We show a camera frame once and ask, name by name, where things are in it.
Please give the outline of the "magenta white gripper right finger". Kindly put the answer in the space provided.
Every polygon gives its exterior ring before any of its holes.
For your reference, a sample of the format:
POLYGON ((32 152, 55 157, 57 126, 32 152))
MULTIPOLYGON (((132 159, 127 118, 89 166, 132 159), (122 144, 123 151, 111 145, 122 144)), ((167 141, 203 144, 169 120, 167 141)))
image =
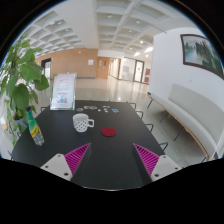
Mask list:
POLYGON ((138 144, 133 144, 133 146, 152 181, 157 181, 181 170, 181 167, 167 155, 159 156, 138 144))

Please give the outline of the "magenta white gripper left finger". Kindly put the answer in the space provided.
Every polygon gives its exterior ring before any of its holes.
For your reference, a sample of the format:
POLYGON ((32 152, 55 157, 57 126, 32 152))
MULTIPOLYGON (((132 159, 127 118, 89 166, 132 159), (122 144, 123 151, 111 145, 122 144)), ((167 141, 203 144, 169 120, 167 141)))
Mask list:
POLYGON ((90 143, 87 143, 67 154, 56 154, 42 166, 42 169, 70 181, 89 147, 90 143))

